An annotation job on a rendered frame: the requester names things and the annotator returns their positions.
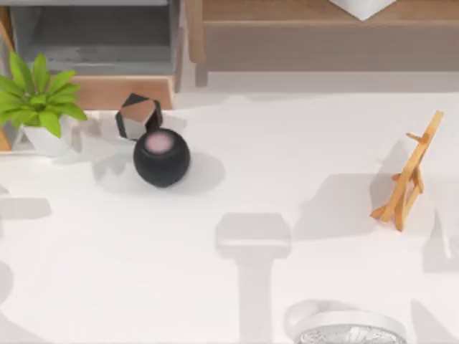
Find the black round speaker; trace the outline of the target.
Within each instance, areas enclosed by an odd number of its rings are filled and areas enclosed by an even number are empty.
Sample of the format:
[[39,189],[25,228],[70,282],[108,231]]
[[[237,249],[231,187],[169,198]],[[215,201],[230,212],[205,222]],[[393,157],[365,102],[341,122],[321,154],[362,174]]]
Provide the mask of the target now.
[[188,171],[190,162],[186,141],[167,128],[144,133],[133,150],[133,165],[138,175],[159,188],[178,183]]

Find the pale wooden drawer front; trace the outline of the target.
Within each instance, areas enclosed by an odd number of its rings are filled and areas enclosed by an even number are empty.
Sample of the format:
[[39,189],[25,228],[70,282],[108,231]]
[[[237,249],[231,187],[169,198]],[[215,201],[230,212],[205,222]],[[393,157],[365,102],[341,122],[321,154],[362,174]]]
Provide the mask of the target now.
[[174,108],[174,76],[77,75],[70,82],[80,87],[76,97],[83,110],[117,110],[131,93],[158,100],[165,110]]

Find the wooden shelf unit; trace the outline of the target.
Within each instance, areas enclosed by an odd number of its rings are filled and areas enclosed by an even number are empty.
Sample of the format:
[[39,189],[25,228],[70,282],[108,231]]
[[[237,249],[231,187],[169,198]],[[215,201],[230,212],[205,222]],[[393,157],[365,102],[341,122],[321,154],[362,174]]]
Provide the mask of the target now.
[[459,0],[396,0],[360,21],[328,0],[184,0],[209,72],[459,71]]

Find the wooden easel stand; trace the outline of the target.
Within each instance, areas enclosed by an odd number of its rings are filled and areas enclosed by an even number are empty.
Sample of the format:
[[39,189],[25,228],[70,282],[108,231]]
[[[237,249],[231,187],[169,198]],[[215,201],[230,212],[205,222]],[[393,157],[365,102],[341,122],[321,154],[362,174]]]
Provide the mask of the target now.
[[405,220],[413,204],[425,190],[420,166],[443,116],[443,111],[436,111],[422,135],[406,133],[408,138],[417,142],[417,146],[402,171],[392,176],[395,186],[388,202],[373,210],[370,213],[371,218],[382,223],[392,220],[397,231],[402,232],[404,230]]

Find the white plant pot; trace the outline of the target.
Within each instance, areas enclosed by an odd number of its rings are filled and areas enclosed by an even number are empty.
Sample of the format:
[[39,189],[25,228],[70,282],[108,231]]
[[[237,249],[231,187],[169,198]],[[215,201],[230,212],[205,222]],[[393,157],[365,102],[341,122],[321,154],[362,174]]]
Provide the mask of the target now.
[[57,158],[82,150],[82,138],[77,126],[78,123],[77,120],[64,115],[60,119],[61,136],[59,138],[42,127],[23,126],[22,132],[37,154]]

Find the grey pierced drawer inside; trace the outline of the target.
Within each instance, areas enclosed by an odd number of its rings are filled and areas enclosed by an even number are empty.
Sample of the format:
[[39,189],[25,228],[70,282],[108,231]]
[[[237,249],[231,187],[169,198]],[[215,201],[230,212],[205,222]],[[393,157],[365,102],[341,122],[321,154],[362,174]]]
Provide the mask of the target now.
[[50,72],[170,75],[181,0],[0,0],[10,9],[14,46]]

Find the white round fan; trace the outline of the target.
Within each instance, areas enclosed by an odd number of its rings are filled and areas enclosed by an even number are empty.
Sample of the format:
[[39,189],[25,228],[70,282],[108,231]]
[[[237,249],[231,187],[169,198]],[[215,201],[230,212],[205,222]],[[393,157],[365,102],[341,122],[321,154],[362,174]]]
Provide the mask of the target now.
[[337,300],[303,300],[284,316],[293,344],[408,344],[397,320]]

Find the green potted plant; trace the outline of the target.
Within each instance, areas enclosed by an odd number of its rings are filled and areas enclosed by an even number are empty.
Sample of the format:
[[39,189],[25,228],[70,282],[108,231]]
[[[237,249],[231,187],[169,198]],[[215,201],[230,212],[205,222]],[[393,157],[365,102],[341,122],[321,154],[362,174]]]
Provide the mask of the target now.
[[16,52],[9,53],[10,77],[0,75],[0,125],[15,128],[44,128],[54,137],[62,137],[63,116],[85,121],[87,115],[77,105],[80,86],[72,82],[74,70],[53,75],[47,58],[36,56],[29,66]]

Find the white object on shelf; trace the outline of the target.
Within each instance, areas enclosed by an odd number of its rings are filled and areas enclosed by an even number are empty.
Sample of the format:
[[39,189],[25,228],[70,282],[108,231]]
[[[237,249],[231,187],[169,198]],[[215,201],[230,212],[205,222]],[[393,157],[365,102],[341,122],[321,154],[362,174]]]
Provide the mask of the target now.
[[365,21],[396,0],[328,0],[360,21]]

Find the wooden cube with black frame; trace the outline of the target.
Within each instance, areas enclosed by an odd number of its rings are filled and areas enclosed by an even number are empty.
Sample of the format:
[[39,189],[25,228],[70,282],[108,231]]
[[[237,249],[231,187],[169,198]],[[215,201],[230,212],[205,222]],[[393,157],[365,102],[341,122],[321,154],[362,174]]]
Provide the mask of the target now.
[[131,93],[116,113],[115,123],[120,137],[138,140],[162,126],[161,105],[158,100]]

